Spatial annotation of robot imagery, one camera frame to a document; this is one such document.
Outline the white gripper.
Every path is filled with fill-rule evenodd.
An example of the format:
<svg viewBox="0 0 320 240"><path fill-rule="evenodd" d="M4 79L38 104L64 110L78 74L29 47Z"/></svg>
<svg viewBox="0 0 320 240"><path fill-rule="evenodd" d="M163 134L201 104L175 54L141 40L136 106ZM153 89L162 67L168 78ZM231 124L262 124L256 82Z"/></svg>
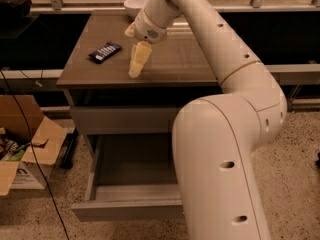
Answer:
<svg viewBox="0 0 320 240"><path fill-rule="evenodd" d="M132 47L129 64L129 76L137 78L152 53L151 44L159 42L166 35L166 30L153 23L142 9L125 30L125 35L140 40Z"/></svg>

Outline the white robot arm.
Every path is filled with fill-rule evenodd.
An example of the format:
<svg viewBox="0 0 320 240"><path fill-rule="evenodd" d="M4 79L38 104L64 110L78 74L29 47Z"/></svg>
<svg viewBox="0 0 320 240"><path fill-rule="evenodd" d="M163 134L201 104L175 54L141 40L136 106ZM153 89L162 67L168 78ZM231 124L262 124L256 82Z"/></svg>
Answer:
<svg viewBox="0 0 320 240"><path fill-rule="evenodd" d="M129 75L140 75L152 44L184 16L222 92L177 114L173 158L190 240L271 240L251 163L287 113L282 89L207 0L149 0L126 32L137 38Z"/></svg>

